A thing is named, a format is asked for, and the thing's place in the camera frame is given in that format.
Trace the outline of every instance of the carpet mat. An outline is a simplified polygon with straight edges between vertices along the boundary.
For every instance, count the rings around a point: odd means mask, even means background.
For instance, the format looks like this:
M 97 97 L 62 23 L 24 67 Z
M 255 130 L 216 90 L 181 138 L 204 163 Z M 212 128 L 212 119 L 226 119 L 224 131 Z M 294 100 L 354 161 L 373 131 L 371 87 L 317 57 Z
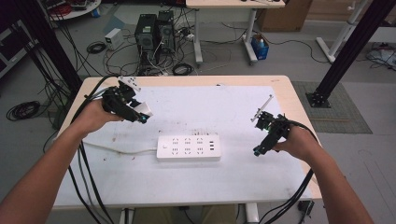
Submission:
M 342 83 L 337 84 L 329 97 L 331 108 L 314 108 L 308 103 L 305 94 L 314 92 L 318 82 L 291 83 L 317 133 L 373 133 Z

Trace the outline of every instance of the forearm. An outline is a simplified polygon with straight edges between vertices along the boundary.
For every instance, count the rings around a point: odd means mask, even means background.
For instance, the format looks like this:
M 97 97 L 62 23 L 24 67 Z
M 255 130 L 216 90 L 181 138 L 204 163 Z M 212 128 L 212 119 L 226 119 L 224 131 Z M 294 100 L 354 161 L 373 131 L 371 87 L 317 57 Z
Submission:
M 64 174 L 85 136 L 66 129 L 0 204 L 0 223 L 44 223 Z
M 330 223 L 373 223 L 335 160 L 323 149 L 309 162 L 316 174 Z

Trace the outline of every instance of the white power strip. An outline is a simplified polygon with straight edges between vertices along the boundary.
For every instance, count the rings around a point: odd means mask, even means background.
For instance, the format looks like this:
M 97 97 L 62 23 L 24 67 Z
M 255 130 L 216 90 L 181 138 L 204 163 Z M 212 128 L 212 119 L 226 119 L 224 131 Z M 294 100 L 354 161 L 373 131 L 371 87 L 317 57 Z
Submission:
M 218 135 L 172 135 L 158 138 L 158 161 L 219 161 Z

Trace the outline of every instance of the cardboard box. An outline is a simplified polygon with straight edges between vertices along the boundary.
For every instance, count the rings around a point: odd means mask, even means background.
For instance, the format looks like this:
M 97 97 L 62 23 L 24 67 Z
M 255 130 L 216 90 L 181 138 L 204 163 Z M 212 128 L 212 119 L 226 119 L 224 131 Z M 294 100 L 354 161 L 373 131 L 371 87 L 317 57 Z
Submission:
M 267 8 L 257 13 L 260 30 L 265 32 L 300 31 L 313 0 L 289 0 L 282 8 Z
M 264 47 L 260 46 L 261 39 L 264 42 Z M 267 41 L 265 40 L 264 36 L 262 35 L 254 35 L 251 38 L 251 47 L 253 47 L 254 53 L 258 60 L 265 60 L 267 58 L 268 46 Z

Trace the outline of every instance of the white box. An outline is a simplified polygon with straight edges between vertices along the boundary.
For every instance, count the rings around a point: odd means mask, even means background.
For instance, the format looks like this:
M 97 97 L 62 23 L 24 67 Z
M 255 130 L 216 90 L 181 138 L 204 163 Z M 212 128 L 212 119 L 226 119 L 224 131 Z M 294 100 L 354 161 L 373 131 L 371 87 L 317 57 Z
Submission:
M 121 29 L 114 28 L 105 36 L 105 40 L 109 49 L 117 49 L 124 42 Z

